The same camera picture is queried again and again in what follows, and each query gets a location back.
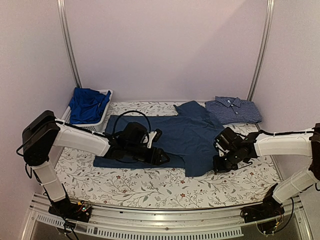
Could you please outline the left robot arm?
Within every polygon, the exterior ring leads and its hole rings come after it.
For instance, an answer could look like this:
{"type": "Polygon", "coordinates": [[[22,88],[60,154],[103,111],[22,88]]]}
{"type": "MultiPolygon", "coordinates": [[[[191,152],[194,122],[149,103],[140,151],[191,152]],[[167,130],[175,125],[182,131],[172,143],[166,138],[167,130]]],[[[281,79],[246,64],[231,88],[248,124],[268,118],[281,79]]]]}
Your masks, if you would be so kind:
{"type": "Polygon", "coordinates": [[[63,217],[70,217],[74,205],[50,163],[52,148],[67,147],[116,161],[130,157],[160,166],[170,161],[163,149],[153,146],[161,135],[160,129],[152,130],[138,122],[129,122],[121,131],[99,133],[66,123],[51,110],[45,110],[23,130],[22,145],[16,154],[35,173],[55,209],[63,217]]]}

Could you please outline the dark teal t-shirt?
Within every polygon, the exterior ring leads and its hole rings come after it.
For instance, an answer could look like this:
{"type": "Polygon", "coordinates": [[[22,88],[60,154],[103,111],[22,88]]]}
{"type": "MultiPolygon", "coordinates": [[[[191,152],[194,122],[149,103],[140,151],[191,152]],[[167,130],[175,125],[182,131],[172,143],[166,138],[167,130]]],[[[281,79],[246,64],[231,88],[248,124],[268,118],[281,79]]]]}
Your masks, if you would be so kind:
{"type": "Polygon", "coordinates": [[[200,177],[213,169],[215,138],[224,130],[220,121],[196,101],[175,106],[177,115],[150,116],[124,115],[117,119],[111,115],[105,132],[121,131],[130,122],[146,126],[150,122],[153,129],[160,129],[162,136],[154,143],[163,149],[170,161],[162,168],[181,168],[186,177],[200,177]]]}

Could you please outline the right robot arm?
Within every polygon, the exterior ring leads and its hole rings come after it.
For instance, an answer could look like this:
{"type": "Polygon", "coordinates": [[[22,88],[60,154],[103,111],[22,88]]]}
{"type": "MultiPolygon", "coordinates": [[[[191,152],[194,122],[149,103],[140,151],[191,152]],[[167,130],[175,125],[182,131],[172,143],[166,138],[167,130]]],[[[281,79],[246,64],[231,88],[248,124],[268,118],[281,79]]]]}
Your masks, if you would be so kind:
{"type": "Polygon", "coordinates": [[[245,217],[269,218],[284,213],[283,203],[302,193],[320,181],[320,125],[301,131],[266,132],[259,130],[248,135],[239,135],[231,128],[225,128],[214,140],[214,147],[223,153],[213,157],[214,173],[238,170],[240,162],[262,156],[305,156],[312,162],[294,173],[290,178],[273,185],[262,203],[244,207],[245,217]]]}

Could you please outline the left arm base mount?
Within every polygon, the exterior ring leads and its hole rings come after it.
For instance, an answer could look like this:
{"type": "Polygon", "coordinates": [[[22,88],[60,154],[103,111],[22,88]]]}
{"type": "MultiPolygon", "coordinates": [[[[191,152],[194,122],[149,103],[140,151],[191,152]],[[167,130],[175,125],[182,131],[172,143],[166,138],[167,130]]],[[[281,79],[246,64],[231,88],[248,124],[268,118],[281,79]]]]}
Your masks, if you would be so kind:
{"type": "Polygon", "coordinates": [[[88,223],[91,218],[92,205],[86,201],[71,202],[68,198],[52,202],[48,212],[63,219],[88,223]]]}

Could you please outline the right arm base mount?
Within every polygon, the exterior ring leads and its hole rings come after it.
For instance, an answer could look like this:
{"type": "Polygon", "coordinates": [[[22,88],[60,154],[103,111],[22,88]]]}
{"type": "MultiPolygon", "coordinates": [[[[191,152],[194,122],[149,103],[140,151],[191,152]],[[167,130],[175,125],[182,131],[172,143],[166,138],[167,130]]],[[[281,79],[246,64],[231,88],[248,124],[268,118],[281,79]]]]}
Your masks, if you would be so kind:
{"type": "Polygon", "coordinates": [[[275,200],[263,201],[260,204],[243,207],[240,210],[240,216],[245,223],[265,220],[284,213],[283,205],[275,200]]]}

